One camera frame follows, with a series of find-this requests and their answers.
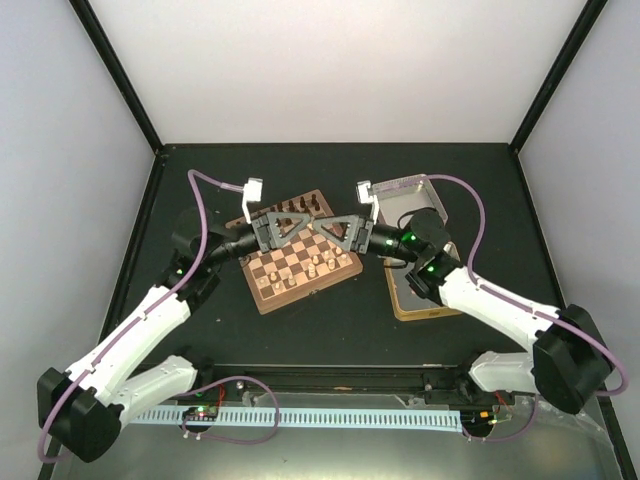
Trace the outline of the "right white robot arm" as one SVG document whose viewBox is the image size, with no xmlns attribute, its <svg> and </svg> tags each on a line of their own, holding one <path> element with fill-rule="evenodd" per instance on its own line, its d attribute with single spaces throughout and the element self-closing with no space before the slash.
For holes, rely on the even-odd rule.
<svg viewBox="0 0 640 480">
<path fill-rule="evenodd" d="M 467 314 L 521 347 L 482 353 L 457 374 L 456 394 L 467 403 L 516 391 L 577 414 L 614 370 L 587 310 L 540 304 L 474 275 L 447 252 L 450 235 L 433 208 L 413 211 L 403 227 L 360 215 L 316 219 L 312 226 L 344 251 L 406 262 L 405 278 L 418 297 Z"/>
</svg>

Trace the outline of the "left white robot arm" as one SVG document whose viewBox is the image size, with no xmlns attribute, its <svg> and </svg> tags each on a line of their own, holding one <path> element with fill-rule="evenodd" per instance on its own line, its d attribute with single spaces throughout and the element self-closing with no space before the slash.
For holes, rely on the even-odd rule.
<svg viewBox="0 0 640 480">
<path fill-rule="evenodd" d="M 193 399 L 207 397 L 215 384 L 213 372 L 182 356 L 171 355 L 141 374 L 134 371 L 208 300 L 219 282 L 217 266 L 286 246 L 311 217 L 266 212 L 225 227 L 212 223 L 208 211 L 200 208 L 185 212 L 182 221 L 169 266 L 134 311 L 80 360 L 63 371 L 49 368 L 38 379 L 42 462 L 52 460 L 46 438 L 89 463 L 104 455 L 144 411 L 186 393 Z"/>
</svg>

